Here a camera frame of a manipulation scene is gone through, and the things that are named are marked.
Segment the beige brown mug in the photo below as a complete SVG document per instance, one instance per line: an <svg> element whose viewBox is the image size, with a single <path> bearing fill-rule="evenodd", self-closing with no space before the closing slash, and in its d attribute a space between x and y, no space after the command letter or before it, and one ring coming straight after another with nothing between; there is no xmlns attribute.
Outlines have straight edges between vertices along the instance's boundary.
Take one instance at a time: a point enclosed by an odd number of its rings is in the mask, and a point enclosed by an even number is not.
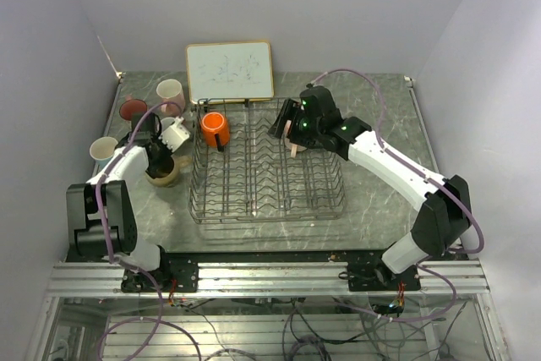
<svg viewBox="0 0 541 361"><path fill-rule="evenodd" d="M190 156L174 156L172 158L173 167L172 171L166 176L161 178L152 178L147 173L145 179L153 186L157 188L172 187L179 179L180 173L183 169L189 167L192 164L192 158Z"/></svg>

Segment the pale pink mug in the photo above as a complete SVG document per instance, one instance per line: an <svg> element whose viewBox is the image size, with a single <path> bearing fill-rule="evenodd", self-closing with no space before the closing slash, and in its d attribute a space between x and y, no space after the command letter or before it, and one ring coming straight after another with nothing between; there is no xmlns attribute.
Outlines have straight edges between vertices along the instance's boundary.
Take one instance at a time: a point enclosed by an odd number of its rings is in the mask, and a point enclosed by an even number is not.
<svg viewBox="0 0 541 361"><path fill-rule="evenodd" d="M284 127L284 131L283 131L283 136L284 136L284 145L287 147L287 149L290 151L290 157L292 158L295 158L297 156L298 153L301 153L303 151L306 150L305 147L301 146L301 145L297 145L297 144L294 144L289 138L288 138L288 135L289 135L289 130L291 128L291 124L292 124L292 121L291 120L287 120L286 121L286 124L285 124L285 127Z"/></svg>

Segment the light blue mug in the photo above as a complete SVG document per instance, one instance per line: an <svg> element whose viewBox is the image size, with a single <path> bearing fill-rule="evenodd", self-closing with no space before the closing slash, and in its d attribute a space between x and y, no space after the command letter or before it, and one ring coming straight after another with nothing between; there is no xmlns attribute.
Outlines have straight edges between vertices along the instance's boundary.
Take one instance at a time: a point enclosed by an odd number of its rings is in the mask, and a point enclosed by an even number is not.
<svg viewBox="0 0 541 361"><path fill-rule="evenodd" d="M97 167L102 169L113 157L118 141L110 136L100 137L92 142L89 148L90 157Z"/></svg>

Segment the light pink faceted mug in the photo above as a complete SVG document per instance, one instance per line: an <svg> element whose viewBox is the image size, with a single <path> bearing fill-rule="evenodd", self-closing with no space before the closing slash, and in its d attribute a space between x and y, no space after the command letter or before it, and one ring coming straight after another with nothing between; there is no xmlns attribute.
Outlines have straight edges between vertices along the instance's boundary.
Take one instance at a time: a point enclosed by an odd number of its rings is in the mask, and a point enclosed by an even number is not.
<svg viewBox="0 0 541 361"><path fill-rule="evenodd" d="M156 94L161 98L161 111L170 117L180 116L186 106L182 84L176 79L166 79L156 87Z"/></svg>

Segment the salmon pink patterned mug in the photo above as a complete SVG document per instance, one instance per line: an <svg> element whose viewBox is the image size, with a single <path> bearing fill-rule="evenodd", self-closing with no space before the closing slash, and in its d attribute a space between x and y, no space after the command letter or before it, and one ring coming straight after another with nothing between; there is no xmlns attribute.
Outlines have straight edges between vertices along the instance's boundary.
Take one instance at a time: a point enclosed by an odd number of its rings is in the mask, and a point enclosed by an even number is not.
<svg viewBox="0 0 541 361"><path fill-rule="evenodd" d="M173 117L163 118L161 120L162 133L164 133L167 129L169 129L171 126L174 126L175 124L176 124L176 118L173 118Z"/></svg>

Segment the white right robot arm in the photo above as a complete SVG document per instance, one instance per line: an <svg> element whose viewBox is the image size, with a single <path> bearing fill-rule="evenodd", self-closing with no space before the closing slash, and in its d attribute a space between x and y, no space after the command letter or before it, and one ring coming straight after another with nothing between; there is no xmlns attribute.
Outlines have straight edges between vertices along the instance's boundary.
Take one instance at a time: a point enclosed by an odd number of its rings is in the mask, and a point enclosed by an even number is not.
<svg viewBox="0 0 541 361"><path fill-rule="evenodd" d="M472 224L463 178L446 178L422 167L379 139L360 118L344 118L323 86L307 88L298 101L285 100L268 134L335 153L372 172L411 204L417 213L412 229L384 251L372 270L374 283L382 289L392 289L420 260L443 255Z"/></svg>

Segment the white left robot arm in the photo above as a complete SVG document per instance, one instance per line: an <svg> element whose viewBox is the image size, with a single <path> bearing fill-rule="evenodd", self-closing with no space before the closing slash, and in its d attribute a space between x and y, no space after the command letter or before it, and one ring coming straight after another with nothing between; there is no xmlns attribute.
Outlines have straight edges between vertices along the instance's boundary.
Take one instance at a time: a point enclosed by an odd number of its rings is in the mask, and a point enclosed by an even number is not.
<svg viewBox="0 0 541 361"><path fill-rule="evenodd" d="M154 291L171 284L172 269L162 263L162 248L138 234L128 188L144 175L161 181L173 174L174 160L161 131L156 114L135 113L131 131L115 145L102 171L66 192L68 257L140 268L142 280Z"/></svg>

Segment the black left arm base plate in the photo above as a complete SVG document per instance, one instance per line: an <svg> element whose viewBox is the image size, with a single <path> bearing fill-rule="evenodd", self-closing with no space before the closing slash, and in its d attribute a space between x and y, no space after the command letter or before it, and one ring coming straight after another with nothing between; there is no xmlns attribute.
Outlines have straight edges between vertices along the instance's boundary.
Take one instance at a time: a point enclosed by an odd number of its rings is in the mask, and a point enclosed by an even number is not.
<svg viewBox="0 0 541 361"><path fill-rule="evenodd" d="M198 264L185 255L162 254L160 267L150 271L150 275L163 293L195 293L198 289ZM120 289L123 293L156 292L147 276L128 270L124 272Z"/></svg>

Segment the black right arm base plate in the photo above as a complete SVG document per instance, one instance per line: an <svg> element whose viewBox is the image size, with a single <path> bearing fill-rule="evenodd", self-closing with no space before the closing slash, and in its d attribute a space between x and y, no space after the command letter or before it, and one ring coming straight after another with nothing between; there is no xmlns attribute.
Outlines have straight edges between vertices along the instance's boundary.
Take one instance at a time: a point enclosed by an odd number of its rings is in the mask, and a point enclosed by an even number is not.
<svg viewBox="0 0 541 361"><path fill-rule="evenodd" d="M347 282L351 292L398 292L400 287L406 292L421 289L418 270L414 265L403 273L394 274L381 261L348 263L339 278Z"/></svg>

